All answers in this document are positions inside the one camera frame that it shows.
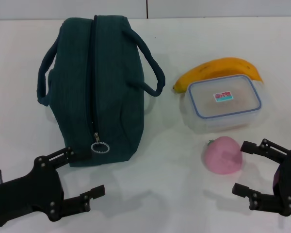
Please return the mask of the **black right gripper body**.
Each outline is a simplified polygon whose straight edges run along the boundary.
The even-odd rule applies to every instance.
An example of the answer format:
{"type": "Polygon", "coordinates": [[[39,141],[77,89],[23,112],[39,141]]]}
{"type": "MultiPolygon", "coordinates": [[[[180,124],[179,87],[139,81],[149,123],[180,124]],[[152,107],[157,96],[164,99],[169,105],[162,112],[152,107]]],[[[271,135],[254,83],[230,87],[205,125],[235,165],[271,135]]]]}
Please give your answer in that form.
{"type": "Polygon", "coordinates": [[[280,163],[273,181],[273,191],[281,199],[282,216],[291,215],[291,150],[280,163]]]}

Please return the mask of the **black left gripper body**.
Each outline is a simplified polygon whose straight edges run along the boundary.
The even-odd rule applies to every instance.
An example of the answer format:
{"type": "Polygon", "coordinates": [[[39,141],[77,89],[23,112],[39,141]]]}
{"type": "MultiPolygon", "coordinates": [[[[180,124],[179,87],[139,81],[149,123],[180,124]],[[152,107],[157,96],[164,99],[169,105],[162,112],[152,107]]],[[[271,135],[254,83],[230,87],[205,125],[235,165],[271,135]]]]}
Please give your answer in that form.
{"type": "Polygon", "coordinates": [[[0,227],[33,212],[42,212],[50,221],[58,221],[63,200],[56,167],[48,157],[38,157],[27,175],[0,184],[0,227]]]}

